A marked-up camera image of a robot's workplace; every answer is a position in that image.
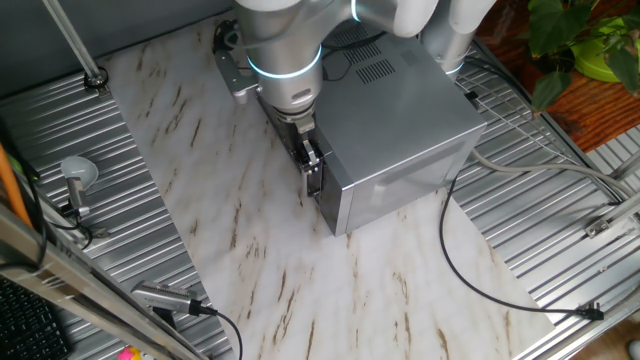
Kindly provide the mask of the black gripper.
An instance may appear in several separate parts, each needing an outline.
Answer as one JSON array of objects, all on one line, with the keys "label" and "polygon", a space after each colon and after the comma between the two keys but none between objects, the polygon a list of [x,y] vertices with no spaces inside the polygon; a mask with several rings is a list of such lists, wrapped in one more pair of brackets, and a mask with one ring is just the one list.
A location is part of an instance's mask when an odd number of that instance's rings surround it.
[{"label": "black gripper", "polygon": [[309,140],[312,131],[300,133],[294,123],[287,123],[279,117],[274,120],[273,126],[282,144],[289,152],[297,171],[304,174],[317,172],[320,158],[316,155],[313,144]]}]

